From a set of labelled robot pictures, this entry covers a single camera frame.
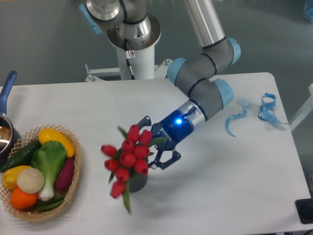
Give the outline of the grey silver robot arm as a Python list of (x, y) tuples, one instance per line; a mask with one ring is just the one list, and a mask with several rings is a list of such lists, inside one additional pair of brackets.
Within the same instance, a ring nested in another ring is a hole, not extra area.
[[(194, 61), (178, 58), (167, 68), (167, 78), (188, 100), (162, 121), (152, 124), (143, 119), (140, 127), (150, 126), (157, 154), (149, 167), (165, 169), (180, 159), (175, 148), (201, 124), (225, 108), (234, 97), (230, 85), (216, 78), (241, 55), (237, 42), (225, 36), (210, 0), (184, 2), (202, 54)], [(81, 15), (96, 34), (106, 33), (116, 48), (119, 73), (123, 80), (155, 77), (155, 44), (160, 39), (158, 20), (147, 12), (144, 0), (85, 0)]]

